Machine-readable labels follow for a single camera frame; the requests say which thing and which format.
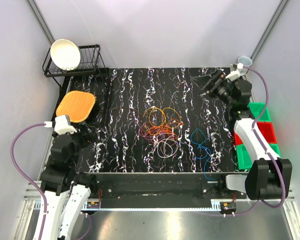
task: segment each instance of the wall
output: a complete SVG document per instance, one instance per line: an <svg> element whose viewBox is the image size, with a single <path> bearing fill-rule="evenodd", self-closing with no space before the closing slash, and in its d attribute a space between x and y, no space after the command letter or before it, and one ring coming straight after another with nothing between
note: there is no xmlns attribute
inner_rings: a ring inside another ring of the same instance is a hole
<svg viewBox="0 0 300 240"><path fill-rule="evenodd" d="M110 68L228 67L280 0L36 0L55 39L101 45Z"/></svg>
<svg viewBox="0 0 300 240"><path fill-rule="evenodd" d="M253 68L267 80L269 110L282 157L293 164L291 188L300 211L300 0L289 3ZM256 100L265 90L250 74Z"/></svg>
<svg viewBox="0 0 300 240"><path fill-rule="evenodd" d="M58 87L41 65L49 44L24 0L0 0L0 240L13 239L28 185L10 159L10 145L24 128L49 121ZM15 148L20 167L36 179L50 130L22 136Z"/></svg>

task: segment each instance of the black marble table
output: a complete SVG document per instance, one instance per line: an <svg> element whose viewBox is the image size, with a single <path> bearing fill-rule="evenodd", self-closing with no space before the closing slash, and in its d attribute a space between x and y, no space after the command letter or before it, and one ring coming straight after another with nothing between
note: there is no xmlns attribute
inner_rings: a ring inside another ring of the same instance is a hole
<svg viewBox="0 0 300 240"><path fill-rule="evenodd" d="M129 68L110 69L111 101L108 125L95 128L101 114L80 124L82 134L95 134L98 141L85 148L76 166L78 172L234 172L238 170L234 137L225 119L226 106L212 99L192 83L190 77L206 75L216 68ZM95 76L76 76L70 90L90 92L103 105L103 88ZM176 131L178 149L167 158L156 146L139 136L146 121L143 113L151 108L173 108L183 125ZM208 148L198 148L196 143Z"/></svg>

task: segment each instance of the woven orange basket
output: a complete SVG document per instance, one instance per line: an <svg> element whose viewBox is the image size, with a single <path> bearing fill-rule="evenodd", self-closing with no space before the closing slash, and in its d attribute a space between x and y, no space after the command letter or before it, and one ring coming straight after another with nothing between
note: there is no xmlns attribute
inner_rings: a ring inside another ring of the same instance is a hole
<svg viewBox="0 0 300 240"><path fill-rule="evenodd" d="M87 119L95 103L96 97L92 93L70 91L56 109L56 115L68 115L72 123L81 123Z"/></svg>

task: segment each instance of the tangled rope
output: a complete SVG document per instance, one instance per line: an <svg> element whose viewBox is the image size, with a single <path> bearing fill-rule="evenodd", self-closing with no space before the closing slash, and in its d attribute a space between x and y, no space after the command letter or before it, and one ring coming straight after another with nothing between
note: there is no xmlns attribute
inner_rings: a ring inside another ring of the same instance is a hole
<svg viewBox="0 0 300 240"><path fill-rule="evenodd" d="M173 111L171 117L176 114L178 119L168 120L169 110ZM171 107L160 109L153 106L144 112L143 117L146 115L147 121L140 127L139 136L153 143L159 157L166 159L175 155L179 148L175 129L183 125L179 113Z"/></svg>

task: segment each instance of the metal floor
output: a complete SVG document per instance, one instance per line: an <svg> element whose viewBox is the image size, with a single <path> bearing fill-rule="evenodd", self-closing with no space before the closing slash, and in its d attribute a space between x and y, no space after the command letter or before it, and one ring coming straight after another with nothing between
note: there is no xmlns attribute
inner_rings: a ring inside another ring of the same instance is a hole
<svg viewBox="0 0 300 240"><path fill-rule="evenodd" d="M238 211L250 207L238 202ZM35 210L26 240L32 240L39 211ZM292 240L283 208L260 203L253 212L234 218L204 216L197 212L99 211L92 216L85 240ZM89 220L79 216L72 240L86 231Z"/></svg>

